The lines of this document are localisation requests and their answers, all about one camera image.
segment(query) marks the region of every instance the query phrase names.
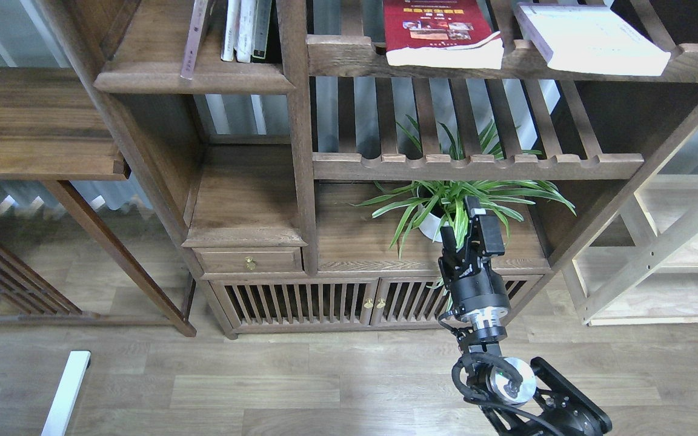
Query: cabinet door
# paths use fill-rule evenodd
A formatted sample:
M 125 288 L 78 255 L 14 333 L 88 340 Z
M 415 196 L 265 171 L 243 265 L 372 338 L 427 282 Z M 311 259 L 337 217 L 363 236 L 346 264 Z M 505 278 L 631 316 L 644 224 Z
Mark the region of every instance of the cabinet door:
M 524 294 L 541 276 L 504 276 L 505 289 L 513 299 Z M 451 306 L 443 286 L 434 287 L 438 278 L 380 279 L 376 293 L 371 326 L 389 323 L 397 325 L 433 325 L 438 315 Z
M 368 326 L 376 279 L 211 282 L 239 333 Z

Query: book spine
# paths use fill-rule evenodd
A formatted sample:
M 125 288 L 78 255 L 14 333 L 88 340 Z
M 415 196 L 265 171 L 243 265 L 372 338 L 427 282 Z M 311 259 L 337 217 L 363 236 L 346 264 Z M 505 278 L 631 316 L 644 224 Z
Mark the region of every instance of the book spine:
M 241 0 L 228 0 L 228 13 L 225 19 L 225 37 L 222 40 L 221 59 L 225 62 L 233 62 L 233 50 L 236 49 L 236 41 L 239 39 L 239 12 Z
M 190 19 L 188 40 L 185 43 L 185 56 L 182 58 L 182 71 L 179 73 L 180 77 L 188 80 L 193 79 L 193 70 L 196 68 L 196 59 L 198 58 L 205 23 L 204 18 L 208 13 L 207 5 L 208 0 L 196 0 L 193 3 L 193 15 Z
M 271 25 L 271 2 L 258 0 L 255 11 L 254 35 L 252 39 L 252 61 L 263 61 L 268 50 L 268 31 Z
M 554 58 L 554 50 L 551 49 L 548 42 L 546 42 L 543 36 L 540 35 L 540 32 L 538 32 L 537 28 L 535 28 L 529 17 L 527 17 L 526 12 L 518 5 L 513 12 L 516 16 L 516 21 L 519 23 L 521 33 L 523 33 L 526 38 L 532 40 L 532 43 L 535 44 L 537 51 L 540 52 L 540 55 L 543 57 L 543 59 L 545 59 L 546 62 L 551 62 L 551 59 Z
M 241 0 L 239 14 L 239 40 L 236 43 L 236 60 L 249 63 L 252 61 L 252 38 L 257 0 Z

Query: red book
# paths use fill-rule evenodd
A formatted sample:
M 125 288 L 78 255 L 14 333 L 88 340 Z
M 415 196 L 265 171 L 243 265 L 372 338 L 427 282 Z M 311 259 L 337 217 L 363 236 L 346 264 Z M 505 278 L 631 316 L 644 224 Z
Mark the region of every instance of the red book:
M 502 64 L 502 40 L 476 0 L 384 0 L 391 66 L 492 68 Z

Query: drawer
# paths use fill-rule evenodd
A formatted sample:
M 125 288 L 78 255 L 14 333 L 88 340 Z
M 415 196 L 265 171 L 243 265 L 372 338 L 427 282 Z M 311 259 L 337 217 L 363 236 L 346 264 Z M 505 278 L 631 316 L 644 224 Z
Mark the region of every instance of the drawer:
M 195 248 L 205 273 L 290 273 L 302 271 L 298 246 Z

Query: white book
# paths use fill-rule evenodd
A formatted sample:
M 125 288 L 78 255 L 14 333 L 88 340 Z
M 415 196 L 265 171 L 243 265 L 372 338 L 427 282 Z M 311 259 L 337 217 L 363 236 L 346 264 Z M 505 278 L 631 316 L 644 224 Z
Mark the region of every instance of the white book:
M 193 15 L 188 29 L 188 40 L 185 43 L 185 56 L 182 58 L 182 71 L 180 77 L 193 79 L 193 71 L 196 69 L 196 60 L 199 54 L 201 41 L 208 28 L 208 18 L 211 16 L 211 8 L 215 0 L 194 0 Z
M 236 41 L 239 39 L 239 12 L 241 0 L 228 0 L 228 13 L 225 19 L 225 37 L 222 39 L 221 59 L 233 61 L 233 50 L 236 49 Z
M 252 41 L 254 38 L 255 10 L 257 0 L 241 0 L 239 11 L 239 39 L 236 42 L 236 60 L 250 63 L 252 61 Z
M 518 3 L 514 14 L 554 70 L 660 76 L 670 61 L 669 52 L 604 5 Z

